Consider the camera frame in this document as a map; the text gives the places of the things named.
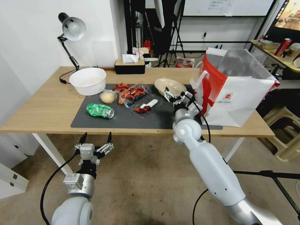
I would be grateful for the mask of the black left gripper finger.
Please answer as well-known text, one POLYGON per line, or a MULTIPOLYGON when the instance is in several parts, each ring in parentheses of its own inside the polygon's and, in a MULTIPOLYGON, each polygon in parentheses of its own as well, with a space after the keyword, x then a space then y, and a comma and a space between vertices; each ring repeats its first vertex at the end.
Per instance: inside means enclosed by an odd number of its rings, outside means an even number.
POLYGON ((107 143, 97 149, 97 155, 107 155, 113 150, 112 132, 109 132, 107 143))
POLYGON ((83 144, 85 144, 86 138, 87 132, 85 132, 85 134, 80 138, 79 143, 74 146, 76 151, 79 150, 83 144))

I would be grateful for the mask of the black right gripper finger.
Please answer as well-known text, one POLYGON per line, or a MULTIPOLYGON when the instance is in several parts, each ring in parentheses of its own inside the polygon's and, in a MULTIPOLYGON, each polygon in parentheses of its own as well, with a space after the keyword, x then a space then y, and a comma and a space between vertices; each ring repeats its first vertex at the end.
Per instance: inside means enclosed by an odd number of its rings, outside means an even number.
POLYGON ((193 95, 188 91, 186 92, 182 91, 180 96, 181 96, 181 103, 184 104, 189 104, 193 97, 193 95))
POLYGON ((169 91, 168 87, 165 88, 163 95, 165 99, 170 103, 174 103, 176 101, 175 96, 169 91))

